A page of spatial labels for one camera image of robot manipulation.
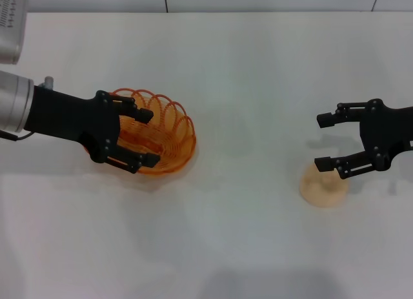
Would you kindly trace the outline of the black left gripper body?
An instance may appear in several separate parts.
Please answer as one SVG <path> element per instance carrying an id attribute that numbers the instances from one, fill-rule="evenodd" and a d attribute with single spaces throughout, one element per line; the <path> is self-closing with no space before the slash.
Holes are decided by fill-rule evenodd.
<path id="1" fill-rule="evenodd" d="M 120 121 L 107 92 L 81 99 L 36 86 L 24 129 L 78 142 L 92 161 L 104 163 L 117 143 Z"/>

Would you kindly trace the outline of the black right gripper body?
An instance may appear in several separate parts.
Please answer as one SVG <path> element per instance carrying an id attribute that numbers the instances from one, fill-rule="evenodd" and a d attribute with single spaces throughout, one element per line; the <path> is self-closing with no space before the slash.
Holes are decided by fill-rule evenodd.
<path id="1" fill-rule="evenodd" d="M 381 99 L 367 102 L 359 131 L 375 170 L 388 170 L 392 160 L 412 150 L 412 107 L 390 108 Z"/>

